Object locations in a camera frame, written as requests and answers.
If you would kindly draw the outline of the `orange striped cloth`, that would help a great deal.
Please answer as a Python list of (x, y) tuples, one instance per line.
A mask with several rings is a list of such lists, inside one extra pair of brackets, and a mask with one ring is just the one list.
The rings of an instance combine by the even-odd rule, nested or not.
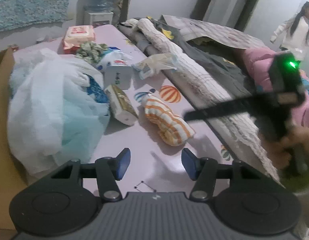
[(146, 118), (157, 125), (158, 134), (166, 144), (180, 146), (195, 135), (195, 130), (156, 96), (146, 94), (141, 105)]

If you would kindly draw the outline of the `gold tissue pack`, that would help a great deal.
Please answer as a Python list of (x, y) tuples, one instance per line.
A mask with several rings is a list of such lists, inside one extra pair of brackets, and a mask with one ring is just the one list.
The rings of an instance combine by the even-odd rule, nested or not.
[(133, 126), (138, 120), (138, 115), (125, 92), (116, 85), (109, 85), (105, 93), (109, 98), (114, 118), (124, 125)]

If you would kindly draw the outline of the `white square wipes pack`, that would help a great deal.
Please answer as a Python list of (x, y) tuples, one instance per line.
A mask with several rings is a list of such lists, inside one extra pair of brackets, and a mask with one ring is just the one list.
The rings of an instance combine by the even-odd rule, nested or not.
[(116, 85), (122, 90), (131, 87), (133, 69), (131, 66), (110, 66), (104, 72), (105, 87)]

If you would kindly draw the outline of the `blue white tissue pack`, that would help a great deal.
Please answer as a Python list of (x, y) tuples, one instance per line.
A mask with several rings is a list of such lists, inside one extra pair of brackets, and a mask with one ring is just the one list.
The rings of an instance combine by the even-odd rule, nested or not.
[(104, 72), (109, 67), (124, 67), (128, 66), (128, 61), (133, 57), (124, 53), (117, 47), (108, 47), (100, 54), (100, 59), (95, 64), (95, 68)]

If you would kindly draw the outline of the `pink pillow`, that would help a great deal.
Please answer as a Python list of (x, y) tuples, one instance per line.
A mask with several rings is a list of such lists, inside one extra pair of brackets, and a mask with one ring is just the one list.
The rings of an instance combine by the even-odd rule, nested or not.
[(269, 48), (244, 50), (242, 59), (249, 76), (262, 92), (301, 90), (304, 101), (291, 110), (293, 121), (309, 128), (309, 78), (290, 52)]

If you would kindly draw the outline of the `dark grey bed sheet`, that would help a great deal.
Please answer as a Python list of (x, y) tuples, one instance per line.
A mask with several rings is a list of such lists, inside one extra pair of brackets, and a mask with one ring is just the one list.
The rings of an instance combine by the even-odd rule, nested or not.
[[(135, 18), (132, 20), (132, 24), (122, 22), (118, 25), (119, 30), (130, 38), (145, 55), (159, 54), (160, 51), (135, 25), (137, 22), (138, 20)], [(164, 20), (153, 20), (152, 23), (157, 30), (171, 31), (174, 37), (172, 42), (181, 47), (184, 53), (203, 67), (229, 94), (243, 97), (256, 92), (253, 80), (244, 70), (244, 64), (240, 59), (237, 59), (231, 48), (216, 42), (209, 42), (206, 46), (186, 42), (180, 31), (167, 25)]]

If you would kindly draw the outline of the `person in white top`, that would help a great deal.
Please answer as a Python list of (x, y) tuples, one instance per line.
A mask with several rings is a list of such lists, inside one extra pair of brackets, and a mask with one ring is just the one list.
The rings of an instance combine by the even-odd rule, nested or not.
[(280, 49), (288, 50), (297, 61), (303, 61), (309, 52), (309, 1), (292, 18), (278, 26), (270, 42), (274, 43), (282, 33), (285, 33), (285, 37)]

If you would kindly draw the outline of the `large white plastic bag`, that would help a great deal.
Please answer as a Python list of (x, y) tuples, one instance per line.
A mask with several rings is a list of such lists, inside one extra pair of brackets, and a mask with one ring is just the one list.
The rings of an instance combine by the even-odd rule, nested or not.
[(110, 119), (101, 72), (44, 48), (17, 56), (9, 85), (9, 146), (30, 175), (90, 161)]

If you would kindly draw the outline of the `grey checkered quilt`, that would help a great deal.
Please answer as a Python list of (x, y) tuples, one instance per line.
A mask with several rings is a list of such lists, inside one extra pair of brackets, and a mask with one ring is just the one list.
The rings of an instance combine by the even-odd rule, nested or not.
[(237, 49), (267, 47), (258, 38), (223, 25), (171, 15), (162, 15), (162, 20), (167, 25), (178, 29), (186, 42), (198, 38), (208, 38), (224, 46)]

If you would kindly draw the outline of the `brown cardboard box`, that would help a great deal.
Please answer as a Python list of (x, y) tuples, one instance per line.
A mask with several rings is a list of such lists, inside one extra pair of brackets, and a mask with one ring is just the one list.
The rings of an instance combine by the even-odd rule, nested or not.
[(0, 231), (15, 230), (9, 215), (9, 205), (12, 198), (27, 187), (25, 170), (11, 154), (7, 139), (9, 80), (14, 63), (11, 48), (0, 52)]

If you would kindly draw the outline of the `clear plastic wrapper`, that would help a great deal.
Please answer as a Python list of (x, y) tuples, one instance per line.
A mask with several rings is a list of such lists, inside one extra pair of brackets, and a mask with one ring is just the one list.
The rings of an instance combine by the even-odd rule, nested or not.
[(139, 73), (140, 79), (158, 75), (162, 70), (176, 70), (177, 58), (174, 54), (154, 54), (135, 63), (132, 67)]

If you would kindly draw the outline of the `green fabric scrunchie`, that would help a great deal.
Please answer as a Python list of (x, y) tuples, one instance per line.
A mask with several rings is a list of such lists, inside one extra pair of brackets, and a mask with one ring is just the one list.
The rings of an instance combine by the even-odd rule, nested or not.
[(76, 50), (75, 57), (89, 64), (96, 64), (101, 60), (101, 55), (104, 51), (107, 51), (108, 48), (109, 47), (104, 43), (97, 44), (93, 41), (84, 42), (80, 44), (80, 47)]

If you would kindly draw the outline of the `pink wet wipes pack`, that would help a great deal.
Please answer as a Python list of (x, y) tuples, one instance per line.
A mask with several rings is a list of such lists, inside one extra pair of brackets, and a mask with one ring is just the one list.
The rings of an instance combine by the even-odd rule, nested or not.
[(95, 41), (95, 32), (92, 25), (77, 25), (69, 27), (63, 37), (63, 51), (73, 54), (85, 42)]

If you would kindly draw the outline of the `white water dispenser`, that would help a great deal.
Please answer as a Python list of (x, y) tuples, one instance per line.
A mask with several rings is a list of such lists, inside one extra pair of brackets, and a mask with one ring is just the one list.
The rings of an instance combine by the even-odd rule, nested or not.
[(84, 25), (92, 25), (94, 28), (112, 24), (112, 20), (113, 12), (92, 12), (87, 10), (84, 12)]

